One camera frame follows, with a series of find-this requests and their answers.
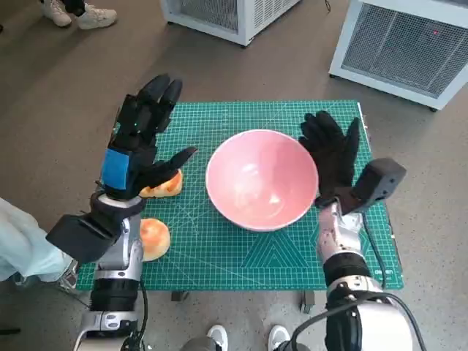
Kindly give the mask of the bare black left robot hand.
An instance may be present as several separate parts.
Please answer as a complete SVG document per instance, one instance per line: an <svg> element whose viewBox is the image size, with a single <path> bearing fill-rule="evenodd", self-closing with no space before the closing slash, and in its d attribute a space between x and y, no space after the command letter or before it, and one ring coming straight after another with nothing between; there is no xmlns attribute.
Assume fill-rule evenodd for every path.
<svg viewBox="0 0 468 351"><path fill-rule="evenodd" d="M197 151L187 147L167 161L156 161L156 136L168 127L183 83L157 75L136 94L127 94L105 151L101 187L114 200L131 200L146 187L172 179Z"/></svg>

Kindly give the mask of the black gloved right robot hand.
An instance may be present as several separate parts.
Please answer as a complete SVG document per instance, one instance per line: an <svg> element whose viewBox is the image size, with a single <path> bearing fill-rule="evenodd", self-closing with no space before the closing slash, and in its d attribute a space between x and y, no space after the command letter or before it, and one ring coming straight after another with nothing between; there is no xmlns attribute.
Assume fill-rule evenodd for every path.
<svg viewBox="0 0 468 351"><path fill-rule="evenodd" d="M360 142L360 119L354 118L346 131L324 110L307 113L301 123L299 143L309 152L319 176L316 206L330 205L339 191L350 190Z"/></svg>

